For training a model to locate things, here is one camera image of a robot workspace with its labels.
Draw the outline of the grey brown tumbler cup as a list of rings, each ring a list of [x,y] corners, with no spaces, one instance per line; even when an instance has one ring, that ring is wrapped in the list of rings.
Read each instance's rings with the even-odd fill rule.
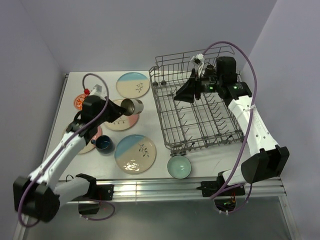
[[[144,110],[144,104],[139,99],[125,98],[120,106],[125,109],[125,116],[138,115]]]

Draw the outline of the dark blue mug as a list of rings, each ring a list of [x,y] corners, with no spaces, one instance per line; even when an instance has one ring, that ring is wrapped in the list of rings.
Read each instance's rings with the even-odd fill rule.
[[[115,149],[113,141],[107,135],[98,137],[94,144],[97,151],[102,154],[109,154]]]

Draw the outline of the orange patterned small bowl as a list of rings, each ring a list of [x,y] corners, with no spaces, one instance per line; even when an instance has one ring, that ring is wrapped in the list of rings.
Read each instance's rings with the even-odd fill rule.
[[[73,101],[73,106],[78,110],[78,111],[81,111],[83,109],[83,102],[84,100],[86,99],[88,95],[87,94],[80,94],[78,95],[74,101]]]

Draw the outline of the brown ceramic mug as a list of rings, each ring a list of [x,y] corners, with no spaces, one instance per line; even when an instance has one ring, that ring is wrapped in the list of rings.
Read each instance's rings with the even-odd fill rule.
[[[205,77],[216,77],[217,73],[216,73],[215,66],[208,63],[204,68],[204,74],[203,75]]]

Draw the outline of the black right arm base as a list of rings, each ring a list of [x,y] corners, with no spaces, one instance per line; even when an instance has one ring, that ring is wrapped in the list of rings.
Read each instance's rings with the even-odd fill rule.
[[[201,191],[202,197],[209,198],[214,195],[225,183],[222,173],[218,174],[216,180],[201,181],[200,186],[196,189]],[[227,185],[223,191],[218,195],[219,197],[226,197],[224,199],[214,199],[215,207],[222,212],[230,212],[235,210],[237,196],[244,196],[245,188],[242,184]]]

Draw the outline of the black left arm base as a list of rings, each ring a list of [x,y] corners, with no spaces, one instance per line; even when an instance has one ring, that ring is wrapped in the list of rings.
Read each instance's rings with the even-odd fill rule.
[[[76,201],[80,202],[89,201],[89,203],[78,204],[78,213],[82,217],[97,219],[94,218],[94,216],[96,216],[100,210],[106,210],[107,206],[110,206],[111,213],[108,217],[111,217],[116,210],[115,206],[110,203],[113,199],[114,188],[114,184],[97,183],[93,187],[90,187],[88,193],[75,198]]]

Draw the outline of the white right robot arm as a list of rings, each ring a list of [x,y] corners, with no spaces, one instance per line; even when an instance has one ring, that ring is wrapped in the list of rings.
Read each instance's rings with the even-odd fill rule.
[[[217,93],[236,118],[245,134],[243,141],[249,148],[249,159],[235,169],[220,173],[217,191],[227,195],[234,185],[253,184],[280,176],[290,156],[289,150],[279,146],[264,124],[254,104],[256,94],[247,83],[238,80],[236,60],[222,56],[216,59],[215,65],[205,65],[204,55],[200,53],[190,61],[194,68],[174,100],[192,104],[203,93]]]

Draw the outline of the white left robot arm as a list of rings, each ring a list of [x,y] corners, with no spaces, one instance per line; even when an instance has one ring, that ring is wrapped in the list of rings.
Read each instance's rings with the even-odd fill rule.
[[[21,225],[28,226],[23,222],[23,215],[48,223],[64,204],[76,198],[91,200],[96,197],[97,180],[93,176],[79,173],[61,185],[58,181],[71,161],[97,134],[98,127],[104,122],[113,123],[125,112],[125,108],[108,98],[86,97],[82,110],[77,112],[47,159],[27,177],[19,176],[14,181],[14,208]]]

